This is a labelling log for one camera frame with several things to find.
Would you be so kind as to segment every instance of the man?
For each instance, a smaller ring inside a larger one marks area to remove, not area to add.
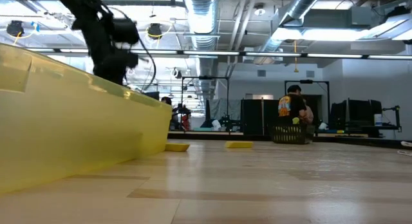
[[[279,100],[277,110],[279,112],[279,121],[284,123],[295,123],[292,120],[306,119],[306,106],[301,97],[302,89],[298,85],[293,85],[288,88],[288,94]]]
[[[304,105],[306,106],[306,120],[304,120],[305,124],[312,124],[314,122],[314,113],[312,109],[306,103],[306,99],[303,99]]]

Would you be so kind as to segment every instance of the white wall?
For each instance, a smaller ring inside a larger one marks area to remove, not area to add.
[[[400,53],[411,55],[412,51]],[[412,61],[339,60],[324,69],[331,83],[331,103],[347,98],[378,100],[382,107],[400,106],[402,133],[383,131],[386,138],[412,138]],[[394,124],[395,113],[384,112]]]

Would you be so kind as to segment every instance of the yellow sponge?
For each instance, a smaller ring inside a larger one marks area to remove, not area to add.
[[[253,142],[247,141],[228,141],[225,144],[227,148],[251,148],[253,147]]]
[[[166,143],[165,151],[186,151],[190,144],[176,144],[176,143]]]

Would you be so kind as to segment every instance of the ceiling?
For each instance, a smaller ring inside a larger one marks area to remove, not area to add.
[[[217,50],[228,50],[230,38],[235,25],[236,14],[238,13],[239,2],[241,0],[219,0],[218,9],[218,38]],[[319,0],[312,9],[347,10],[352,6],[382,6],[391,4],[399,0]],[[276,8],[288,4],[290,0],[256,0],[262,3],[265,13],[256,15],[251,13],[247,24],[247,34],[243,36],[240,48],[262,46],[272,35],[271,20]],[[9,36],[5,29],[11,20],[24,21],[26,33],[33,29],[32,22],[39,24],[40,31],[34,32],[29,38],[19,39],[15,45],[24,48],[86,48],[84,39],[80,32],[74,32],[68,27],[70,12],[58,1],[39,0],[39,4],[49,13],[55,15],[44,15],[44,13],[34,12],[31,6],[19,0],[0,0],[0,42],[13,44],[15,39]],[[188,15],[185,8],[170,6],[113,6],[126,13],[132,20],[137,22],[140,36],[149,49],[161,50],[190,50],[192,48],[191,29],[187,22]],[[122,14],[113,10],[115,16]],[[147,36],[146,29],[151,23],[160,23],[164,33],[161,39],[153,40]],[[294,42],[283,42],[280,46],[283,51],[298,51],[312,53],[379,53],[396,54],[404,50],[402,41],[362,41],[362,42],[336,42],[336,41],[307,41],[297,40]],[[156,58],[157,66],[156,82],[160,85],[169,85],[163,88],[162,92],[178,91],[179,86],[170,84],[180,84],[181,80],[171,75],[172,70],[180,70],[185,76],[197,76],[196,59],[188,58]],[[227,70],[227,59],[219,58],[219,75],[224,75]],[[253,64],[243,64],[238,59],[239,64],[235,67],[237,73],[233,74],[234,80],[247,80],[246,71],[254,71]],[[295,64],[295,59],[284,58],[278,61],[283,67]],[[299,64],[312,64],[313,68],[322,68],[330,64],[331,60],[322,59],[302,59]],[[277,73],[274,78],[281,78],[282,73]],[[137,69],[129,70],[127,77],[133,88],[144,88],[147,78],[153,75],[151,64],[140,64]]]

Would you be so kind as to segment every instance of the basket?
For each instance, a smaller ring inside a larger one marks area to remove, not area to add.
[[[271,139],[277,144],[309,144],[314,139],[315,126],[281,124],[272,128]]]

